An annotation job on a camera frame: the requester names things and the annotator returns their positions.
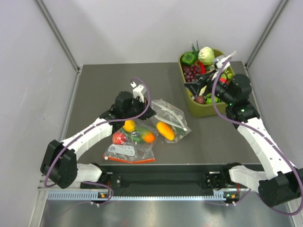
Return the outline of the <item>fake purple grapes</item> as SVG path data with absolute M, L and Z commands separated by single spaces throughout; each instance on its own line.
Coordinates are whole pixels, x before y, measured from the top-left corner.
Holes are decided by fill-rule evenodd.
M 195 82 L 198 80 L 198 77 L 201 73 L 200 66 L 197 66 L 195 64 L 188 66 L 182 64 L 182 71 L 186 82 Z

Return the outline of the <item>fake yellow orange mango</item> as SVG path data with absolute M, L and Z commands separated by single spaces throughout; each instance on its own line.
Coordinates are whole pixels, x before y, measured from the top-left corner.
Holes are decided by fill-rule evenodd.
M 156 124 L 156 128 L 159 131 L 159 133 L 167 140 L 173 141 L 175 139 L 174 131 L 168 124 L 164 122 L 158 122 Z

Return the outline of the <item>polka dot zip bag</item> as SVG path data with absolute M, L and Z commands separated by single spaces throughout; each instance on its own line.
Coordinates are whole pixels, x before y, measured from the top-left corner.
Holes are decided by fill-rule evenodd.
M 182 110 L 176 108 L 172 104 L 162 99 L 152 100 L 151 108 L 156 112 L 156 115 L 151 118 L 153 125 L 156 127 L 156 124 L 158 122 L 164 122 L 168 124 L 174 131 L 175 139 L 173 141 L 167 140 L 164 137 L 167 143 L 177 143 L 191 132 L 191 129 L 187 125 L 187 121 Z M 175 130 L 175 127 L 184 128 L 187 130 L 186 135 L 182 136 L 178 134 Z

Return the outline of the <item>fake dark green cucumber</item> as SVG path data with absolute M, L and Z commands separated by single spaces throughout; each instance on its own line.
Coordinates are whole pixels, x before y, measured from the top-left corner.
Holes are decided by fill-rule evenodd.
M 187 133 L 187 130 L 185 130 L 184 128 L 179 128 L 179 127 L 175 127 L 175 130 L 178 134 L 185 136 Z

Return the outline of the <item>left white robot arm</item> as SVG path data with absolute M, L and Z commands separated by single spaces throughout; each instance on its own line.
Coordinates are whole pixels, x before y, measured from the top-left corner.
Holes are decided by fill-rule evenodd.
M 102 173 L 98 165 L 79 164 L 78 160 L 95 144 L 121 129 L 127 121 L 146 120 L 154 116 L 149 98 L 145 98 L 144 94 L 136 89 L 132 92 L 122 91 L 110 109 L 87 128 L 62 141 L 52 140 L 40 168 L 45 176 L 44 186 L 50 187 L 49 180 L 62 189 L 74 182 L 92 183 L 99 188 L 105 186 L 107 175 Z

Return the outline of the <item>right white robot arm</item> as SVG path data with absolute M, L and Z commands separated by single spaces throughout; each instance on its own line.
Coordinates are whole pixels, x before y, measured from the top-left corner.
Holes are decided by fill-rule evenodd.
M 226 164 L 220 171 L 222 184 L 226 187 L 242 184 L 257 192 L 269 207 L 302 198 L 303 170 L 284 156 L 265 129 L 258 111 L 249 101 L 250 79 L 236 74 L 225 84 L 215 83 L 217 78 L 217 75 L 213 78 L 202 75 L 198 81 L 184 85 L 194 96 L 203 88 L 213 91 L 215 97 L 227 104 L 222 118 L 231 122 L 245 138 L 263 168 L 263 171 L 254 171 L 240 163 Z

